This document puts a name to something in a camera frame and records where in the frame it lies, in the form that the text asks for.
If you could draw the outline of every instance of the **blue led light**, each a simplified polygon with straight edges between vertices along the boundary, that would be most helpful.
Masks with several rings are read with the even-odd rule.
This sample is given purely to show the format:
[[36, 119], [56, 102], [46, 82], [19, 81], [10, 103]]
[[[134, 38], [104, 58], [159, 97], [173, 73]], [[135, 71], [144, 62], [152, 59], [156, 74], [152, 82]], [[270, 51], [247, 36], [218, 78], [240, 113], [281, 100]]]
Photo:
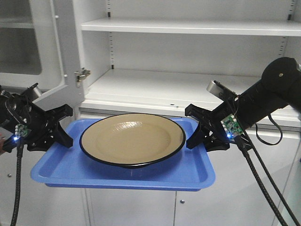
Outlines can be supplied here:
[[227, 133], [227, 138], [229, 138], [229, 139], [233, 138], [233, 134]]

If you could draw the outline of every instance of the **circuit board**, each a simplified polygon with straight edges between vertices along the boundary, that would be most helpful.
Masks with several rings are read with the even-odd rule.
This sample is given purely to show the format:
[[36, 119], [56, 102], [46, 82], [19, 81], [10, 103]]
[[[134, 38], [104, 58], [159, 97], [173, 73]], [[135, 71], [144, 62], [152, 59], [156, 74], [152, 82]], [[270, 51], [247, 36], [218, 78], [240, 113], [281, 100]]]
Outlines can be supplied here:
[[229, 139], [244, 133], [233, 114], [228, 115], [221, 123]]
[[15, 136], [19, 137], [26, 137], [29, 134], [30, 130], [27, 129], [27, 126], [22, 124], [17, 124], [15, 129]]

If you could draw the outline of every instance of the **black cable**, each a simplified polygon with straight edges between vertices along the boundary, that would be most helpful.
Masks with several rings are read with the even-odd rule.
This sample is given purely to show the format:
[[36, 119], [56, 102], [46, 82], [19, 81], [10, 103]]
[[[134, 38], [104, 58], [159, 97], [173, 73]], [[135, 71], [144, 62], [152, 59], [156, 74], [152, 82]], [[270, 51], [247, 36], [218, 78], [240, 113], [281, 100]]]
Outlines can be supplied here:
[[270, 121], [278, 128], [278, 130], [280, 131], [280, 138], [279, 138], [279, 140], [278, 140], [276, 143], [272, 144], [272, 143], [269, 143], [269, 142], [263, 140], [262, 138], [260, 138], [259, 135], [258, 135], [258, 126], [257, 126], [257, 124], [255, 123], [255, 127], [256, 127], [256, 137], [257, 137], [257, 139], [258, 139], [260, 142], [264, 143], [265, 145], [270, 145], [270, 146], [272, 146], [272, 145], [277, 145], [277, 144], [279, 144], [280, 141], [282, 140], [283, 132], [282, 132], [281, 127], [273, 120], [273, 118], [272, 118], [272, 116], [271, 116], [270, 114], [268, 115], [268, 118], [269, 118], [269, 120], [270, 120]]
[[250, 169], [251, 169], [251, 171], [252, 171], [252, 173], [253, 173], [253, 175], [254, 175], [254, 177], [255, 177], [255, 179], [256, 179], [258, 185], [259, 185], [259, 188], [261, 189], [261, 191], [262, 191], [264, 197], [265, 197], [266, 200], [268, 201], [269, 206], [272, 208], [272, 210], [273, 210], [273, 212], [275, 213], [275, 215], [276, 215], [277, 219], [279, 220], [280, 224], [281, 224], [282, 226], [288, 226], [288, 224], [287, 224], [287, 223], [285, 222], [285, 220], [283, 219], [281, 213], [279, 212], [277, 206], [275, 205], [274, 201], [273, 201], [272, 198], [270, 197], [270, 195], [269, 195], [267, 189], [265, 188], [265, 186], [264, 186], [262, 180], [260, 179], [260, 177], [259, 177], [259, 175], [258, 175], [258, 173], [257, 173], [257, 171], [256, 171], [256, 169], [255, 169], [255, 166], [254, 166], [253, 163], [252, 163], [252, 160], [251, 160], [251, 158], [250, 158], [249, 153], [248, 153], [247, 151], [242, 151], [242, 153], [243, 153], [244, 157], [246, 158], [246, 161], [248, 162], [248, 164], [249, 164], [249, 166], [250, 166]]
[[[232, 112], [235, 112], [235, 110], [232, 108], [231, 104], [229, 103], [229, 100], [228, 100], [227, 98], [225, 98], [224, 101], [225, 101], [226, 104], [228, 105], [229, 109], [230, 109]], [[255, 148], [254, 144], [252, 143], [252, 141], [251, 141], [250, 137], [248, 136], [246, 130], [243, 129], [243, 128], [242, 128], [242, 130], [243, 130], [243, 132], [244, 132], [245, 138], [247, 139], [249, 145], [250, 145], [250, 146], [252, 147], [252, 149], [254, 150], [254, 152], [255, 152], [255, 154], [256, 154], [258, 160], [260, 161], [260, 163], [261, 163], [261, 165], [262, 165], [262, 167], [263, 167], [263, 169], [264, 169], [266, 175], [268, 176], [268, 178], [269, 178], [271, 184], [273, 185], [275, 191], [277, 192], [277, 194], [278, 194], [280, 200], [282, 201], [282, 203], [284, 204], [285, 208], [286, 208], [287, 211], [289, 212], [289, 214], [290, 214], [290, 216], [292, 217], [294, 223], [295, 223], [297, 226], [300, 226], [300, 223], [299, 223], [298, 220], [296, 219], [295, 215], [293, 214], [293, 212], [292, 212], [291, 209], [289, 208], [287, 202], [285, 201], [283, 195], [282, 195], [281, 192], [279, 191], [277, 185], [275, 184], [275, 182], [274, 182], [272, 176], [270, 175], [268, 169], [267, 169], [266, 166], [264, 165], [264, 162], [262, 161], [261, 157], [259, 156], [259, 153], [257, 152], [257, 149]], [[274, 203], [273, 200], [271, 199], [271, 197], [270, 197], [269, 193], [267, 192], [267, 190], [266, 190], [264, 184], [263, 184], [262, 181], [260, 180], [260, 178], [259, 178], [259, 176], [258, 176], [258, 173], [256, 172], [256, 169], [255, 169], [255, 167], [254, 167], [254, 165], [253, 165], [253, 163], [252, 163], [252, 160], [251, 160], [251, 158], [250, 158], [250, 156], [249, 156], [247, 150], [246, 150], [246, 151], [243, 151], [243, 150], [242, 150], [242, 152], [243, 152], [243, 155], [245, 156], [245, 158], [246, 158], [246, 160], [247, 160], [247, 162], [248, 162], [248, 164], [249, 164], [249, 166], [250, 166], [250, 168], [251, 168], [251, 171], [252, 171], [253, 175], [255, 176], [255, 179], [256, 179], [256, 181], [257, 181], [257, 183], [258, 183], [258, 185], [259, 185], [259, 187], [260, 187], [260, 189], [261, 189], [263, 195], [265, 196], [266, 200], [268, 201], [268, 203], [269, 203], [270, 207], [272, 208], [272, 210], [273, 210], [275, 216], [277, 217], [277, 219], [279, 220], [279, 222], [280, 222], [280, 224], [281, 224], [282, 226], [287, 226], [287, 223], [286, 223], [285, 220], [283, 219], [283, 217], [282, 217], [281, 213], [279, 212], [277, 206], [275, 205], [275, 203]]]
[[14, 204], [14, 212], [13, 212], [10, 226], [16, 225], [18, 213], [19, 213], [19, 204], [20, 204], [20, 196], [21, 196], [21, 165], [22, 165], [23, 148], [24, 148], [23, 140], [22, 140], [22, 137], [20, 137], [18, 140], [18, 145], [17, 145], [15, 204]]
[[275, 181], [273, 180], [272, 176], [270, 175], [270, 173], [269, 173], [267, 167], [265, 166], [265, 164], [264, 164], [262, 158], [260, 157], [260, 155], [259, 155], [257, 149], [255, 148], [254, 144], [252, 143], [250, 137], [248, 136], [248, 134], [246, 133], [246, 131], [244, 131], [244, 132], [245, 132], [245, 136], [247, 137], [247, 139], [248, 139], [248, 141], [249, 141], [249, 143], [250, 143], [252, 149], [254, 150], [254, 153], [255, 153], [256, 157], [258, 158], [258, 160], [259, 160], [259, 162], [260, 162], [260, 164], [261, 164], [261, 166], [262, 166], [264, 172], [265, 172], [266, 175], [268, 176], [269, 181], [271, 182], [271, 184], [273, 185], [273, 187], [274, 187], [276, 193], [278, 194], [278, 196], [279, 196], [281, 202], [283, 203], [283, 205], [284, 205], [284, 207], [286, 208], [287, 212], [289, 213], [289, 215], [290, 215], [291, 218], [293, 219], [294, 223], [295, 223], [297, 226], [300, 226], [300, 223], [298, 222], [296, 216], [294, 215], [294, 213], [292, 212], [291, 208], [289, 207], [289, 205], [288, 205], [287, 202], [285, 201], [283, 195], [281, 194], [281, 192], [280, 192], [279, 188], [277, 187]]
[[[236, 116], [236, 114], [237, 114], [237, 112], [238, 112], [238, 109], [239, 109], [239, 95], [236, 97], [237, 98], [237, 109], [236, 109], [236, 111], [234, 112], [234, 117]], [[235, 108], [235, 99], [236, 98], [233, 98], [232, 99], [232, 103], [233, 103], [233, 106], [234, 106], [234, 108]]]

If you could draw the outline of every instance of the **cabinet door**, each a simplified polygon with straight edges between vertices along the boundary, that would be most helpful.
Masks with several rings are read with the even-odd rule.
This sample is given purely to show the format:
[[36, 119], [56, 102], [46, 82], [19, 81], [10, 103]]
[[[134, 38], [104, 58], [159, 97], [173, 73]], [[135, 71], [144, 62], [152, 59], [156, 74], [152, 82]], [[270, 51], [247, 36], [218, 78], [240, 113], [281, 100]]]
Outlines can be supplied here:
[[88, 189], [91, 226], [173, 226], [175, 192]]
[[[298, 162], [296, 166], [296, 174], [292, 176], [292, 186], [289, 189], [288, 196], [287, 196], [287, 203], [289, 204], [291, 210], [293, 211], [294, 215], [298, 219], [298, 221], [301, 221], [301, 163]], [[287, 219], [288, 225], [294, 225], [295, 223], [289, 216], [286, 209], [283, 209], [282, 214], [284, 216], [284, 219]], [[274, 225], [281, 226], [280, 223], [276, 222]]]
[[39, 84], [48, 110], [84, 99], [72, 1], [0, 2], [0, 85], [10, 92]]
[[[265, 132], [265, 140], [275, 142], [276, 132]], [[283, 191], [292, 163], [300, 145], [300, 135], [285, 133], [277, 146], [260, 143], [254, 134], [250, 137], [268, 170]], [[279, 204], [277, 194], [271, 189], [252, 150], [249, 151], [260, 177], [271, 191], [271, 197]], [[216, 173], [215, 183], [199, 192], [178, 192], [176, 199], [175, 226], [254, 226], [273, 223], [274, 213], [259, 189], [242, 153], [232, 146], [227, 151], [209, 153]]]
[[[41, 152], [24, 151], [17, 225], [85, 226], [86, 207], [83, 205], [81, 189], [47, 187], [30, 178], [32, 167], [42, 155]], [[15, 183], [16, 153], [5, 153], [0, 157], [1, 226], [10, 225], [14, 209]]]

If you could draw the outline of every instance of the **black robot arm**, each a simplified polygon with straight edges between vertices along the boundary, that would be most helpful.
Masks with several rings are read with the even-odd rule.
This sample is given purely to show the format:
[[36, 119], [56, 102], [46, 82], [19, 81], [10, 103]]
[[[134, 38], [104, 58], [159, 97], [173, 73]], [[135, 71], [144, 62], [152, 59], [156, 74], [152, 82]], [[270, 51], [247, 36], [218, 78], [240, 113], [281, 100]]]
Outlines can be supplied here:
[[73, 115], [68, 105], [44, 111], [32, 100], [37, 83], [21, 94], [10, 94], [0, 86], [0, 127], [13, 133], [3, 145], [11, 152], [22, 137], [23, 145], [29, 151], [47, 151], [56, 141], [66, 147], [73, 145], [73, 139], [62, 129], [59, 121]]
[[301, 112], [301, 69], [293, 58], [282, 57], [264, 70], [261, 79], [236, 95], [214, 81], [216, 93], [224, 102], [209, 111], [194, 105], [185, 115], [199, 121], [194, 134], [187, 140], [192, 149], [204, 143], [207, 151], [227, 150], [237, 135], [279, 108], [291, 105]]

